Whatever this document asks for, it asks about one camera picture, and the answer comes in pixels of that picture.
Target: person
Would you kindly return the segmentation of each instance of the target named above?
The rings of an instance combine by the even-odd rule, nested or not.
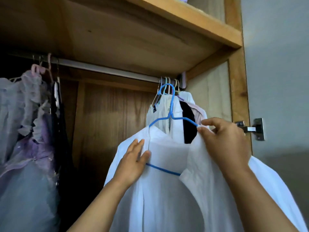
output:
[[[213,132],[199,127],[198,132],[230,187],[244,230],[298,231],[250,170],[250,149],[243,130],[220,118],[203,120],[202,124],[215,127]],[[136,161],[143,145],[144,140],[133,141],[120,161],[113,179],[105,185],[68,232],[109,231],[121,198],[141,176],[150,157],[150,152],[146,151]]]

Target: metal hinge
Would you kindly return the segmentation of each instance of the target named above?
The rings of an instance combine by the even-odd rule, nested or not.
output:
[[[265,140],[263,118],[254,119],[252,127],[245,126],[244,121],[237,121],[235,124],[245,133],[253,133],[258,141]]]

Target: wooden closet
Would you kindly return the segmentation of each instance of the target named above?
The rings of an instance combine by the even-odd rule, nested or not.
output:
[[[185,72],[185,90],[208,117],[249,125],[240,0],[0,0],[0,44],[3,55],[50,52],[153,78]],[[15,74],[33,63],[11,61]],[[90,202],[117,146],[145,127],[158,83],[55,64],[52,71]]]

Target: white door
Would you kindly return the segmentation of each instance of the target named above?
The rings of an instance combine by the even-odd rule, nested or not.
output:
[[[288,185],[309,225],[309,0],[241,0],[253,155]]]

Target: metal rod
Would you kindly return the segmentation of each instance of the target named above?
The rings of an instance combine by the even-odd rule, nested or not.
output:
[[[30,53],[30,52],[19,51],[19,50],[10,50],[10,51],[7,51],[6,53],[11,56],[29,58],[29,59],[38,60],[41,62],[47,62],[47,55]],[[51,57],[50,62],[53,64],[62,65],[62,66],[74,67],[78,69],[94,71],[94,72],[99,72],[99,73],[106,73],[110,75],[122,76],[126,78],[142,80],[142,81],[149,81],[149,82],[154,82],[154,83],[159,83],[160,81],[160,78],[157,78],[154,76],[148,76],[144,74],[123,71],[123,70],[98,66],[98,65],[89,64],[89,63],[78,62],[78,61],[69,60],[69,59]]]

